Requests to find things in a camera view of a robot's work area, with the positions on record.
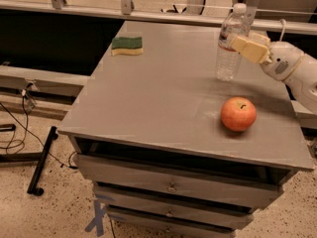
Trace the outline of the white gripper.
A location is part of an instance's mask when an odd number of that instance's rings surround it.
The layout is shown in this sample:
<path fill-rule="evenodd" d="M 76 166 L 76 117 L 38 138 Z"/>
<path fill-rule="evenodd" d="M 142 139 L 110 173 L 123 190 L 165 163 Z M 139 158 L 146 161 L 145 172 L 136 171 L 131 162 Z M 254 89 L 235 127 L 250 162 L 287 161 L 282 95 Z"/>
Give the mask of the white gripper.
<path fill-rule="evenodd" d="M 249 36 L 232 34 L 230 47 L 253 63 L 261 63 L 263 72 L 277 81 L 285 80 L 304 56 L 304 52 L 288 42 L 272 42 L 256 32 Z"/>

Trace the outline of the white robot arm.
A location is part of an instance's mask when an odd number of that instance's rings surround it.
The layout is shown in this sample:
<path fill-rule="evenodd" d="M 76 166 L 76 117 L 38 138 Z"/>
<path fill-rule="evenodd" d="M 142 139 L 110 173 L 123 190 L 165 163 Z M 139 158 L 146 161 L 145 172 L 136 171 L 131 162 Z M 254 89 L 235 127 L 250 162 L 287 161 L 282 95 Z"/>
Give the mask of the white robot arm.
<path fill-rule="evenodd" d="M 258 63 L 265 74 L 287 85 L 294 98 L 317 114 L 317 59 L 288 42 L 272 42 L 259 34 L 230 34 L 229 47 Z"/>

